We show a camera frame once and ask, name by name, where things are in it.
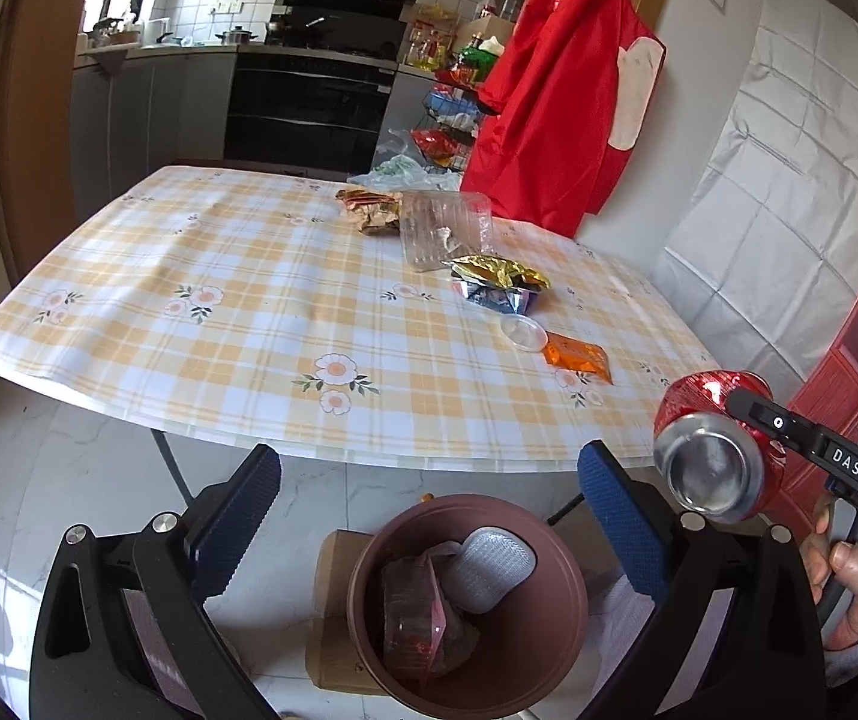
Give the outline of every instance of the metal screw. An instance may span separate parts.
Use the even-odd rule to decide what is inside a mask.
[[[706,519],[696,512],[683,512],[679,522],[687,531],[701,531],[706,526]]]
[[[769,535],[781,544],[788,544],[792,541],[792,531],[785,525],[773,525],[769,530]]]
[[[66,531],[66,543],[77,544],[85,538],[85,525],[73,525]]]
[[[179,518],[176,517],[176,514],[172,512],[162,512],[162,514],[157,514],[155,519],[152,521],[152,529],[157,533],[168,533],[172,528],[176,527],[176,522],[179,522]]]

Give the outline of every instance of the brown trash bin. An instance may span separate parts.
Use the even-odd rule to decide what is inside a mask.
[[[425,688],[399,682],[381,661],[382,566],[487,525],[522,538],[536,570],[494,610],[466,615],[480,632],[466,664]],[[445,495],[402,512],[370,541],[349,581],[347,614],[365,667],[397,701],[442,720],[494,720],[528,709],[568,674],[586,638],[589,603],[576,560],[548,525],[498,498]]]

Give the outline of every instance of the floor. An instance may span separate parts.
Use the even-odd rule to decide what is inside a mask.
[[[196,440],[171,442],[193,493],[229,478],[245,456]],[[305,642],[322,540],[337,528],[374,533],[423,493],[485,493],[547,517],[577,491],[573,473],[416,471],[283,458],[278,498],[226,593],[205,608],[277,712],[306,720],[418,718],[392,698],[319,690],[308,679]],[[64,531],[85,522],[97,535],[131,533],[158,512],[183,508],[148,430],[0,380],[0,694],[21,718],[29,717],[39,602]],[[597,536],[586,540],[582,516],[567,518],[560,534],[584,565],[605,562]],[[562,685],[534,707],[541,720],[576,717],[597,668],[590,642]]]

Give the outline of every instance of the human hand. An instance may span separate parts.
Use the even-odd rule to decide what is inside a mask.
[[[840,541],[829,552],[826,530],[829,529],[829,507],[816,517],[816,529],[800,546],[805,573],[809,576],[812,600],[819,603],[823,585],[829,579],[830,567],[843,586],[853,591],[853,603],[836,630],[824,642],[826,650],[845,650],[858,644],[858,544]]]

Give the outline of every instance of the plaid tablecloth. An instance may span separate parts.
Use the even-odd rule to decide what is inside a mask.
[[[599,343],[613,385],[520,351],[447,271],[360,235],[340,184],[165,167],[90,218],[0,306],[0,376],[230,445],[421,469],[573,469],[603,439],[648,458],[659,399],[714,362],[648,282],[527,223],[532,316]]]

